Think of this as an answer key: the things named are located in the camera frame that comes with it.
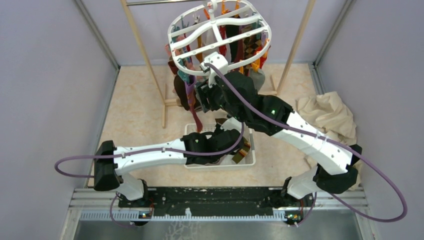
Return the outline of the olive green striped sock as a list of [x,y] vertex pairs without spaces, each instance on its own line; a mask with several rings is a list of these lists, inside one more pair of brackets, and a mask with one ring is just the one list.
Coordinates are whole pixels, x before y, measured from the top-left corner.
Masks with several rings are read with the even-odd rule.
[[239,164],[251,150],[251,144],[249,141],[243,137],[243,146],[242,148],[232,157],[232,161],[235,164]]

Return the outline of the white perforated plastic basket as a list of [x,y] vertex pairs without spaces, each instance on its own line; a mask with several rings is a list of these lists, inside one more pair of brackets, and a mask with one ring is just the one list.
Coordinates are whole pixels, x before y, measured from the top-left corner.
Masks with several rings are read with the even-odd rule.
[[235,171],[242,170],[252,167],[256,163],[255,155],[255,146],[254,146],[254,136],[252,130],[247,126],[244,128],[243,137],[247,139],[251,145],[250,151],[247,156],[239,163],[235,164],[232,161],[234,155],[226,155],[219,159],[218,162],[212,164],[208,163],[206,165],[201,164],[190,164],[186,165],[185,168],[190,171]]

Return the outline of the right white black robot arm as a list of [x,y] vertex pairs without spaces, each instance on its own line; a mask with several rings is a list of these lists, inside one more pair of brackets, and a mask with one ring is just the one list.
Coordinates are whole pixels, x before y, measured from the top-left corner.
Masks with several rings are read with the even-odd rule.
[[196,97],[203,110],[224,110],[233,126],[240,127],[244,123],[256,132],[291,144],[317,162],[312,169],[286,180],[281,193],[284,204],[295,206],[313,192],[341,194],[357,183],[359,173],[353,165],[358,158],[349,150],[332,144],[330,137],[279,97],[259,94],[252,78],[238,71],[229,72],[225,77],[256,110],[248,108],[219,76],[215,77],[213,86],[207,81],[195,84]]

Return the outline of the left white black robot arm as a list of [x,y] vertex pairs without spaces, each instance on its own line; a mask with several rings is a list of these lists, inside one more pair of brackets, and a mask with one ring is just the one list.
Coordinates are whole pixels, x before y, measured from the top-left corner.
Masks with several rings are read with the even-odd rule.
[[149,203],[150,193],[142,180],[131,172],[163,165],[206,165],[234,155],[244,146],[237,129],[191,132],[181,138],[139,147],[115,146],[112,140],[101,143],[94,158],[93,188],[98,192],[116,191],[138,207]]

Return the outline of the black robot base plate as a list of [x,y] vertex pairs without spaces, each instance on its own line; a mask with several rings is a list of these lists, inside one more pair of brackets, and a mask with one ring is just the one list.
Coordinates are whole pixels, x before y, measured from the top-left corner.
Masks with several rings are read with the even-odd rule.
[[310,207],[313,195],[302,199],[284,194],[281,187],[151,187],[138,200],[118,197],[120,208],[147,208],[153,216],[183,216],[189,209],[194,217],[269,217],[278,208]]

